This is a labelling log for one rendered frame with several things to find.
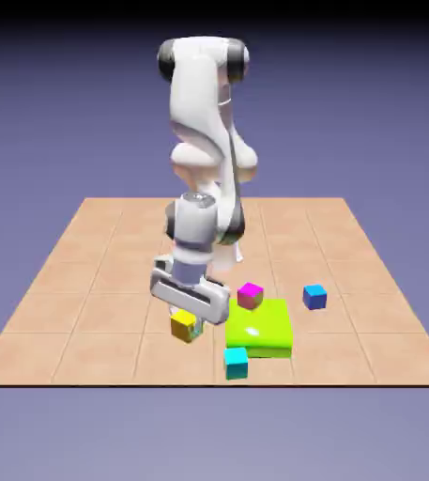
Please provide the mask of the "small cyan cube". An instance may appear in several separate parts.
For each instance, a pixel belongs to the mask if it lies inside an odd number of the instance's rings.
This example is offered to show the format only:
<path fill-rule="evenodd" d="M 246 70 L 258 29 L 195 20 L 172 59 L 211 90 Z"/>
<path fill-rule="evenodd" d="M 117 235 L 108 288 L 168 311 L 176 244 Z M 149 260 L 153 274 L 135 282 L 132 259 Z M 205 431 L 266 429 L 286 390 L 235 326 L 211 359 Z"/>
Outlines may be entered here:
<path fill-rule="evenodd" d="M 223 351 L 225 377 L 228 380 L 248 377 L 249 358 L 245 348 L 226 348 Z"/>

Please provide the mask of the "small yellow cube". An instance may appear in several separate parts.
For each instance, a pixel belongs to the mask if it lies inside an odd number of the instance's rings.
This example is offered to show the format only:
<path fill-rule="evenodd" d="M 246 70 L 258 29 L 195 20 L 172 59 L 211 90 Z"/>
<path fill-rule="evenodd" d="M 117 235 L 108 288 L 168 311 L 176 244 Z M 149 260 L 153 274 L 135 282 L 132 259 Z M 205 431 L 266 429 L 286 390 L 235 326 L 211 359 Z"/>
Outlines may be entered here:
<path fill-rule="evenodd" d="M 195 336 L 193 333 L 196 319 L 197 316 L 188 311 L 182 309 L 175 311 L 171 315 L 171 334 L 185 343 L 191 343 L 201 335 Z"/>

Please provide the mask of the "large lime green box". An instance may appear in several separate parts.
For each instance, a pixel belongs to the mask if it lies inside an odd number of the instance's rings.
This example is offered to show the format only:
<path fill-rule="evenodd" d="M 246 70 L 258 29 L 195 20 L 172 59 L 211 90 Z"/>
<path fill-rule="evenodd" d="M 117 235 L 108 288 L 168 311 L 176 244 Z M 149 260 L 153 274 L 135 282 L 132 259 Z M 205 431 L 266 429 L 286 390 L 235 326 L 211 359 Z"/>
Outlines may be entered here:
<path fill-rule="evenodd" d="M 225 346 L 245 348 L 249 358 L 290 358 L 293 330 L 284 299 L 264 299 L 254 310 L 230 302 Z"/>

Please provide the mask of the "small magenta cube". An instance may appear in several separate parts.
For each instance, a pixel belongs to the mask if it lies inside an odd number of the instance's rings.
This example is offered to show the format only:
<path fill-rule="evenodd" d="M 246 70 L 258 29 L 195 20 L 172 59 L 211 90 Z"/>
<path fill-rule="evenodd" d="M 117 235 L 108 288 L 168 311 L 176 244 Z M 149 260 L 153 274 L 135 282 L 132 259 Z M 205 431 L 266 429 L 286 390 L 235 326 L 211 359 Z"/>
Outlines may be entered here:
<path fill-rule="evenodd" d="M 253 283 L 245 283 L 237 290 L 237 305 L 247 309 L 256 309 L 264 299 L 264 289 Z"/>

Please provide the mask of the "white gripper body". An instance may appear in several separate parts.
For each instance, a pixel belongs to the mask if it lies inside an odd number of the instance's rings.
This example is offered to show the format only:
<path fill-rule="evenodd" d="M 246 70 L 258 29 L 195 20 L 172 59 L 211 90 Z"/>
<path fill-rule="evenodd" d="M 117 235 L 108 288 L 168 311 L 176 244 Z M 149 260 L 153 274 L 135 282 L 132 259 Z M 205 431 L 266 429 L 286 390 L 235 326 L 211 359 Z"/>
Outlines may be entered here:
<path fill-rule="evenodd" d="M 150 292 L 154 297 L 211 324 L 222 324 L 229 316 L 229 288 L 205 276 L 196 285 L 186 285 L 177 281 L 170 272 L 154 268 L 150 276 Z"/>

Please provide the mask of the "small blue cube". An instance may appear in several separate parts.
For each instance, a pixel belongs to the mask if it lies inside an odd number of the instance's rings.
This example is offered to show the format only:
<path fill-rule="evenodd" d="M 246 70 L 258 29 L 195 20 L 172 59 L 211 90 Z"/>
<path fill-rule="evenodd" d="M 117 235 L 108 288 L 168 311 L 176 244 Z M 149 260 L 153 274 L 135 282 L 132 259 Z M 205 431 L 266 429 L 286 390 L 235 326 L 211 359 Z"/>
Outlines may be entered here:
<path fill-rule="evenodd" d="M 327 291 L 319 284 L 305 286 L 302 300 L 309 310 L 324 309 L 327 305 Z"/>

